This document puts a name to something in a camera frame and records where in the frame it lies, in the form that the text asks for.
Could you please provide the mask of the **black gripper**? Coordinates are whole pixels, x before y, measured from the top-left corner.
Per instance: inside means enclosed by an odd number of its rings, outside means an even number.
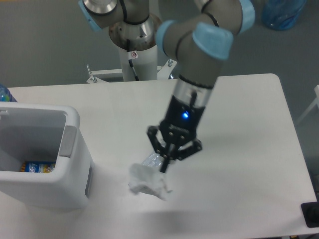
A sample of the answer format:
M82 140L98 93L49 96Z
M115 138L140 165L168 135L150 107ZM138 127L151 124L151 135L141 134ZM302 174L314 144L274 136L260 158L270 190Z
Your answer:
M154 151L164 159L161 173L166 173L170 163L182 161L202 150L196 129L205 107L196 106L196 99L197 94L191 94L189 102L184 103L172 96L164 119L147 129Z

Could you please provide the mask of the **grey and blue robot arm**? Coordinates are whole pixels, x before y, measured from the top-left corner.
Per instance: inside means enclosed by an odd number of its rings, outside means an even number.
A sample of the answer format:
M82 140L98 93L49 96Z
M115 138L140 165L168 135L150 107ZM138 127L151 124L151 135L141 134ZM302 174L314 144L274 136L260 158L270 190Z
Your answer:
M147 0L81 0L79 7L94 31L109 30L125 81L157 77L157 51L180 65L166 115L147 135L166 172L175 160L202 149L196 129L233 38L249 29L255 11L249 0L198 0L200 14L187 21L160 19Z

